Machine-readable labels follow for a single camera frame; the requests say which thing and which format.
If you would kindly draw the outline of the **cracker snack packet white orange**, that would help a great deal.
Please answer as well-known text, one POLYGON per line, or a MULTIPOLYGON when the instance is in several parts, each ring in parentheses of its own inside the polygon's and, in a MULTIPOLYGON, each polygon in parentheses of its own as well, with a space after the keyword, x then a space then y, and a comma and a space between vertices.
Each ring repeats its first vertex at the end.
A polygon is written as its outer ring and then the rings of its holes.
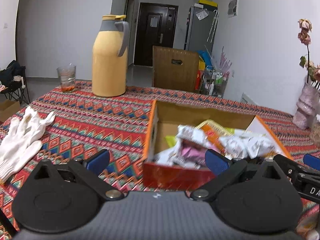
POLYGON ((264 136, 226 136, 219 137, 220 144, 225 149, 225 157, 228 159, 255 159, 276 153, 275 145, 264 136))

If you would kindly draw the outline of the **green snack packet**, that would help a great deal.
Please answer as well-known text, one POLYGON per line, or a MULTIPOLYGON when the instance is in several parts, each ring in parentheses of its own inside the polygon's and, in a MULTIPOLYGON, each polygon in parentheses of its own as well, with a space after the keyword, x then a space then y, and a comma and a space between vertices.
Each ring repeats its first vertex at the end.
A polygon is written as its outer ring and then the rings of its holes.
POLYGON ((178 139, 175 136, 172 136, 172 135, 165 136, 165 140, 166 140, 167 145, 169 146, 169 148, 174 147, 178 142, 178 139))

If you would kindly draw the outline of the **pink snack packet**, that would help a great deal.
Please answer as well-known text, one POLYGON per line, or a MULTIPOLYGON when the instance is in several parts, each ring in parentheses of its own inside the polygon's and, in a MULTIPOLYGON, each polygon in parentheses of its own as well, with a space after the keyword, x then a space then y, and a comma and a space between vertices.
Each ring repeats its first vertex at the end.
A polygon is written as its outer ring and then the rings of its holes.
POLYGON ((181 156, 186 161, 192 161, 196 164, 205 165, 205 153, 207 149, 191 142, 182 142, 181 156))

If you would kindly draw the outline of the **patterned red tablecloth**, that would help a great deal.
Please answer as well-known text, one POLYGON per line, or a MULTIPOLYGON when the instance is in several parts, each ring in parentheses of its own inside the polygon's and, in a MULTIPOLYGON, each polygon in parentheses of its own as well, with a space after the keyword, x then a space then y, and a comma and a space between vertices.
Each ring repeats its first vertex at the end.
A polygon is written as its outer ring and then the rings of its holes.
POLYGON ((153 100, 201 106, 227 112, 256 114, 268 124, 296 161, 305 154, 319 156, 309 132, 292 124, 290 114, 267 107, 178 90, 128 87, 124 95, 99 98, 91 83, 79 81, 76 91, 54 88, 31 103, 41 116, 56 111, 51 128, 44 134, 39 154, 10 183, 1 187, 1 210, 13 223, 11 205, 36 164, 42 159, 63 163, 74 157, 90 157, 102 148, 111 151, 111 167, 103 180, 122 190, 143 190, 142 153, 153 100))

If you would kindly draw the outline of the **red cardboard pumpkin box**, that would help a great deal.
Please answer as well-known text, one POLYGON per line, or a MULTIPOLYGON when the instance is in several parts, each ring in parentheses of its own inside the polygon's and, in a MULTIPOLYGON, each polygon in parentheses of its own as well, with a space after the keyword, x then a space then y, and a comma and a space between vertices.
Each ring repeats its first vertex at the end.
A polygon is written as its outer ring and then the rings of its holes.
POLYGON ((214 108, 200 108, 155 100, 152 103, 143 151, 143 184, 149 188, 192 191, 215 176, 208 168, 192 169, 177 165, 164 166, 153 161, 154 156, 169 148, 165 136, 176 135, 179 125, 197 126, 213 120, 223 127, 246 129, 264 134, 277 151, 289 159, 291 154, 258 115, 232 113, 214 108))

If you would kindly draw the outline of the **pink textured vase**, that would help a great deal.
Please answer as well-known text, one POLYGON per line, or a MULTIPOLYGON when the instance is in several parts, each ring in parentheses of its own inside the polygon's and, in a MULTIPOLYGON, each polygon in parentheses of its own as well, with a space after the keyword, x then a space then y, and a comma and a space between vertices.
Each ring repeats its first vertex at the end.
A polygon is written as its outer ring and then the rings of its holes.
POLYGON ((292 122, 302 130, 307 129, 309 120, 316 115, 318 104, 319 91, 312 85, 304 83, 296 103, 297 111, 293 116, 292 122))

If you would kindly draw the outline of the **white cotton gloves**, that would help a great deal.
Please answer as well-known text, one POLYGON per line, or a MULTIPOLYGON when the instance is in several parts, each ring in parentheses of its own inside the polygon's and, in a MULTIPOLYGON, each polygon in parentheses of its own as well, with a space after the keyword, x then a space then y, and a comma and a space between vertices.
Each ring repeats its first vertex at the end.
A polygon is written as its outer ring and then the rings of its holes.
POLYGON ((41 118, 30 106, 22 119, 12 118, 7 135, 1 142, 1 184, 19 172, 42 148, 41 138, 55 119, 55 112, 41 118))

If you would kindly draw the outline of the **glass cup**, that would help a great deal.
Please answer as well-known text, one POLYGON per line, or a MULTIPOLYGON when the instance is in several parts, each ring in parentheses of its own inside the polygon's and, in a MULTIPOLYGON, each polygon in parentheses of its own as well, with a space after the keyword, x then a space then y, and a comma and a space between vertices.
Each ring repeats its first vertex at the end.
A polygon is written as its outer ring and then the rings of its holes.
POLYGON ((68 93, 75 90, 76 66, 69 64, 64 67, 57 68, 57 74, 60 81, 62 92, 68 93))

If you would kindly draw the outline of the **yellow thermos jug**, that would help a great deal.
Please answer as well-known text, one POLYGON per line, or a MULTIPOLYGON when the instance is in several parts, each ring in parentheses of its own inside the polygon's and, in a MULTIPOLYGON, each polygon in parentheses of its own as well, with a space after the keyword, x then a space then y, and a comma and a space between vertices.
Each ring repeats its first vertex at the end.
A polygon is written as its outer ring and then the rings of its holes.
POLYGON ((130 26, 126 15, 104 15, 92 49, 92 93, 120 96, 126 90, 130 26))

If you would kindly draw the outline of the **wooden chair back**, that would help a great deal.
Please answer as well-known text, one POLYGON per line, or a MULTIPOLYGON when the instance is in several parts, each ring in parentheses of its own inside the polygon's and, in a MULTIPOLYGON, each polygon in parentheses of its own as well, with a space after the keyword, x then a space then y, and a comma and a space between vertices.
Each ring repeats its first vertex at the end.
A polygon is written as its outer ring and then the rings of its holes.
POLYGON ((152 86, 194 92, 199 54, 197 52, 154 46, 152 51, 152 86))

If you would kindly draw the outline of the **black folding chair with clothes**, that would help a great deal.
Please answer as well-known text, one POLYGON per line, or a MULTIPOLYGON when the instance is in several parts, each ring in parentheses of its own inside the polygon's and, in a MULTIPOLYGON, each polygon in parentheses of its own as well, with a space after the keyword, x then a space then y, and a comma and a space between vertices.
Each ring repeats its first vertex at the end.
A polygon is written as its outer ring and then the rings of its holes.
POLYGON ((1 70, 1 95, 7 100, 30 103, 30 96, 25 75, 25 66, 12 60, 7 68, 1 70))

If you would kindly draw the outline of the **grey refrigerator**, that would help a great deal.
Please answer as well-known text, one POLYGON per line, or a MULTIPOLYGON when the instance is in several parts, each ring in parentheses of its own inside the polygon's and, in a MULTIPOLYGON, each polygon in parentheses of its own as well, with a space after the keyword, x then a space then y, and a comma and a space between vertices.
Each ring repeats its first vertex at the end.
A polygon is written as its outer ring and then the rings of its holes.
POLYGON ((195 3, 189 9, 184 50, 212 52, 219 11, 217 6, 195 3))

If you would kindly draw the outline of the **dark front door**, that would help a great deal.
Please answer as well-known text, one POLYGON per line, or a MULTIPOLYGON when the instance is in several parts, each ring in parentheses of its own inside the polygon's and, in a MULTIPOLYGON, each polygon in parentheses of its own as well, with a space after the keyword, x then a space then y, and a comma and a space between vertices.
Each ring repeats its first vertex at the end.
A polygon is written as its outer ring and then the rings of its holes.
POLYGON ((134 64, 152 66, 153 47, 174 45, 178 6, 140 3, 135 41, 134 64))

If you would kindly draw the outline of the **dried pink roses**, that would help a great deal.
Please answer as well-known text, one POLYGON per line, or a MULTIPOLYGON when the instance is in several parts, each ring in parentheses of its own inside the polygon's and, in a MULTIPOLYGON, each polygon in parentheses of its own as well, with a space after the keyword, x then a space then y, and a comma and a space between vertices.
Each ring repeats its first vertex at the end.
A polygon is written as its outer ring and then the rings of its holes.
POLYGON ((306 54, 300 57, 299 65, 307 71, 306 83, 319 90, 319 64, 315 65, 310 57, 312 23, 306 18, 301 18, 298 20, 298 25, 297 37, 307 49, 306 54))

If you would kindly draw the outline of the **wall electrical panel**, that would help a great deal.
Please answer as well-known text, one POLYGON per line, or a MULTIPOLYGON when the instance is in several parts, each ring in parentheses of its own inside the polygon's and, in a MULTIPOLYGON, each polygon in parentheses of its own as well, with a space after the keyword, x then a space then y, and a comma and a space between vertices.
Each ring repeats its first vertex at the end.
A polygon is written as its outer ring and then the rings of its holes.
POLYGON ((239 3, 239 0, 230 0, 228 4, 228 11, 227 11, 227 15, 229 18, 235 17, 238 15, 238 3, 239 3))

